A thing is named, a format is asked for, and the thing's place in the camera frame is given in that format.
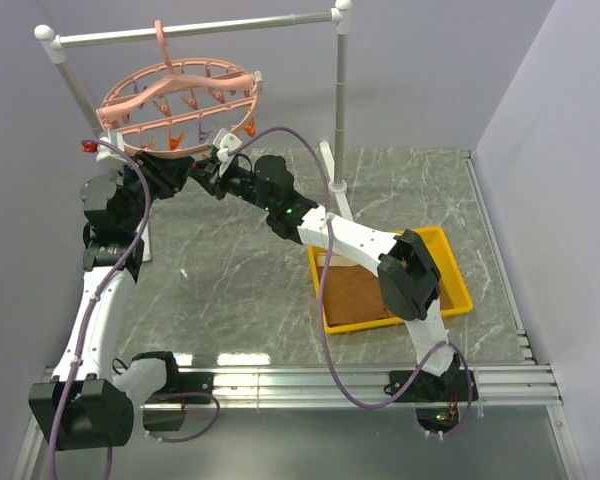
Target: brown cloth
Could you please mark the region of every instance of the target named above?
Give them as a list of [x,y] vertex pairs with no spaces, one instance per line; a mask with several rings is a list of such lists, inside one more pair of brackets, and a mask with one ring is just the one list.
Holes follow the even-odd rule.
[[[322,267],[318,267],[318,277],[320,275]],[[452,308],[451,299],[442,282],[440,308]],[[360,265],[329,267],[324,292],[324,312],[330,327],[395,317],[384,306],[378,278]]]

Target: orange clip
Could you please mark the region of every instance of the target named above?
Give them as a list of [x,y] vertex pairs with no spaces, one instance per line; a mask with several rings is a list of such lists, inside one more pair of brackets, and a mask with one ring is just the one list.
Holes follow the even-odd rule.
[[82,142],[82,151],[86,153],[96,153],[98,151],[98,144],[93,140]]
[[182,140],[184,140],[184,132],[180,132],[178,138],[169,137],[169,150],[175,150],[176,148],[178,148],[182,143]]
[[255,118],[252,118],[249,121],[249,123],[247,123],[247,126],[244,127],[244,131],[250,137],[255,137],[256,136],[256,120],[255,120]]

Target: metal frame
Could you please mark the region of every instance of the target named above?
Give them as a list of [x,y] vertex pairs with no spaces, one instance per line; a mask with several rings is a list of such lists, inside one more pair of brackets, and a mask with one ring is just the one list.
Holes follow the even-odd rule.
[[504,287],[504,291],[507,295],[507,300],[509,301],[509,307],[511,308],[511,313],[513,314],[513,320],[516,322],[516,327],[518,330],[524,332],[524,326],[522,325],[522,320],[520,319],[520,312],[518,310],[518,305],[516,304],[516,299],[513,296],[513,290],[511,289],[511,283],[509,282],[509,277],[507,275],[507,271],[504,268],[504,261],[502,260],[502,254],[500,253],[500,247],[498,247],[498,241],[496,240],[496,234],[493,231],[493,227],[491,226],[491,220],[489,218],[489,212],[487,212],[487,206],[484,203],[484,198],[482,197],[482,190],[480,190],[480,184],[478,183],[478,177],[476,176],[476,171],[473,168],[473,160],[471,158],[471,152],[466,152],[465,157],[465,165],[467,167],[467,172],[469,173],[469,178],[471,179],[471,185],[473,186],[473,191],[476,194],[476,200],[478,201],[478,206],[480,207],[480,216],[482,217],[482,224],[487,232],[487,236],[489,237],[489,243],[491,244],[491,250],[493,251],[493,256],[496,259],[496,264],[498,265],[498,272],[500,273],[500,280],[502,281],[502,286]]
[[[389,372],[405,365],[342,366],[338,375],[361,401],[387,399],[384,386]],[[550,366],[509,365],[472,367],[479,405],[561,405],[560,392]],[[355,408],[333,383],[327,367],[180,367],[181,372],[213,373],[213,395],[223,408],[322,409]],[[443,407],[445,403],[399,403],[400,407]],[[179,404],[145,404],[145,410],[179,410]]]
[[569,480],[586,480],[587,475],[582,466],[582,460],[576,448],[571,428],[567,422],[564,406],[547,406],[547,412]]
[[[40,381],[48,382],[51,379],[51,368],[45,369]],[[33,415],[29,418],[29,425],[22,440],[20,453],[11,472],[11,480],[31,480],[39,478],[43,457],[47,451],[42,430]]]

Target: white wall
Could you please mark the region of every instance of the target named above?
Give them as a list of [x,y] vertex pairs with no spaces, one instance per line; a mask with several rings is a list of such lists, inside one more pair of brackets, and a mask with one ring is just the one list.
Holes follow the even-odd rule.
[[0,1],[0,479],[9,478],[27,397],[67,341],[81,292],[79,189],[90,130],[33,28],[35,2]]
[[600,479],[600,0],[557,0],[477,149],[534,351]]
[[[63,35],[325,11],[333,0],[39,0]],[[475,148],[553,0],[353,0],[351,146]],[[173,57],[261,70],[259,127],[334,128],[335,31],[328,24],[169,40]],[[98,103],[126,75],[161,61],[155,42],[85,47],[69,59]],[[289,143],[279,136],[280,143]]]

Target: horizontal bar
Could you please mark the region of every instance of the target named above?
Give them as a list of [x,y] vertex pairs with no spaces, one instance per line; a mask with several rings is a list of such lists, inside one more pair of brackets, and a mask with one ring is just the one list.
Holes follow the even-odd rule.
[[[164,27],[167,38],[202,35],[205,33],[237,32],[257,30],[261,28],[290,27],[307,23],[326,23],[332,21],[331,12],[301,13],[280,15],[277,17],[252,18],[248,20],[229,20],[224,22],[194,23]],[[151,40],[156,38],[155,28],[141,28],[120,32],[87,33],[84,35],[59,36],[57,42],[65,48],[106,43],[131,42],[135,40]]]
[[[402,367],[339,367],[343,384],[358,399],[387,399],[389,371]],[[515,365],[472,368],[480,401],[485,405],[560,405],[562,400],[549,366]],[[338,390],[326,367],[218,367],[180,371],[214,374],[213,394],[223,408],[355,408]],[[397,406],[414,406],[401,403]],[[439,407],[444,403],[419,403]],[[147,410],[179,409],[176,404],[149,404]]]
[[[338,365],[338,373],[388,373],[391,370],[413,370],[415,365],[407,364],[378,364],[378,365]],[[190,372],[209,372],[214,374],[220,373],[232,373],[232,374],[289,374],[289,375],[301,375],[301,374],[329,374],[329,370],[324,365],[315,365],[309,367],[274,367],[274,366],[227,366],[227,367],[191,367],[188,365],[180,364],[178,367],[181,373]],[[472,366],[471,370],[479,370],[480,375],[485,373],[493,374],[511,374],[511,373],[549,373],[553,376],[550,365],[520,365],[519,363],[505,364],[505,365],[478,365]]]

